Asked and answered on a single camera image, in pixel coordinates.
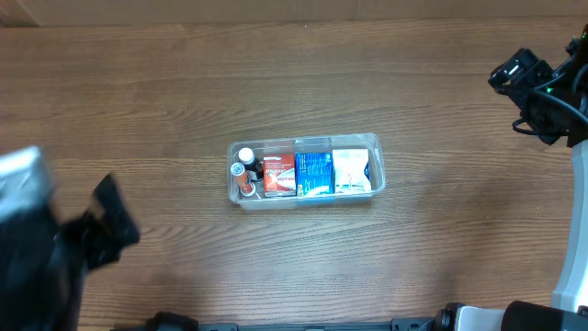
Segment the orange tablet tube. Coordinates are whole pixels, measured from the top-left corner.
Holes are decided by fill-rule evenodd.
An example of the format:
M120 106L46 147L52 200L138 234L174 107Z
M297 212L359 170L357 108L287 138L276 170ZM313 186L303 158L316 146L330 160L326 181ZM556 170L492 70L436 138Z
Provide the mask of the orange tablet tube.
M253 196L256 192L256 187L245 170L244 165L239 162L233 163L230 171L241 194L245 197Z

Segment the dark bottle white cap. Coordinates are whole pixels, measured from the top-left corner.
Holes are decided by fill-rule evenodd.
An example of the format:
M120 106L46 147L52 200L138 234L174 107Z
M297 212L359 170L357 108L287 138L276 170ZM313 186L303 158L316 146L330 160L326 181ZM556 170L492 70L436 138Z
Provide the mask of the dark bottle white cap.
M242 148L238 153L238 158L253 182L260 181L264 178L263 166L251 148Z

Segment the red medicine box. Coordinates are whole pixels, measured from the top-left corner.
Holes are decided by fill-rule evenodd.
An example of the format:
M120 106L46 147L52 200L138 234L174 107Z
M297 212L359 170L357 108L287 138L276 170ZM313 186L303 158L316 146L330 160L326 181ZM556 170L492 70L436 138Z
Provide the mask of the red medicine box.
M269 198L296 195L294 154L269 154L263 158L265 194Z

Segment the white medicine box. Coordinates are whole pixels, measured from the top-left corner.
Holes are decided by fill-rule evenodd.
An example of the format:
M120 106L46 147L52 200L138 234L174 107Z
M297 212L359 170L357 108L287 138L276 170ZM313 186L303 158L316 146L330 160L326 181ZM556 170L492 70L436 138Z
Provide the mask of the white medicine box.
M332 156L336 194L355 194L371 190L368 149L338 149L332 151Z

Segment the blue medicine box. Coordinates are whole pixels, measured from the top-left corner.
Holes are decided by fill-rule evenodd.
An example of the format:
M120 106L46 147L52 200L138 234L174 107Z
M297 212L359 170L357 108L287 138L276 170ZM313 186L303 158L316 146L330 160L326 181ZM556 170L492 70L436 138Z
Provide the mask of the blue medicine box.
M334 194L332 154L296 154L296 184L298 197Z

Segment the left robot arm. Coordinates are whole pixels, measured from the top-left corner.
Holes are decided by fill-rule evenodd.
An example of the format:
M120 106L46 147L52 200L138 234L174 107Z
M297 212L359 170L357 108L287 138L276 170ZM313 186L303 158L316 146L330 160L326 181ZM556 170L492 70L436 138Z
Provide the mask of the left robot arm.
M1 327L75 330L88 273L140 241L115 177L92 192L94 207L59 223L52 191L36 183L1 195Z

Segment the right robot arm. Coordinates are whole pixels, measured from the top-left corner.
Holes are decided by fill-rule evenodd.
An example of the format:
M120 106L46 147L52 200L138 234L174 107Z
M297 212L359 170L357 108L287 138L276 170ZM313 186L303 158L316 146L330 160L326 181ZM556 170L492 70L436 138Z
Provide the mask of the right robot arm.
M587 31L566 45L553 66L521 48L490 74L492 90L509 98L519 115L513 131L569 150L570 219L560 271L548 303L515 300L503 308L451 302L414 330L552 330L587 327Z

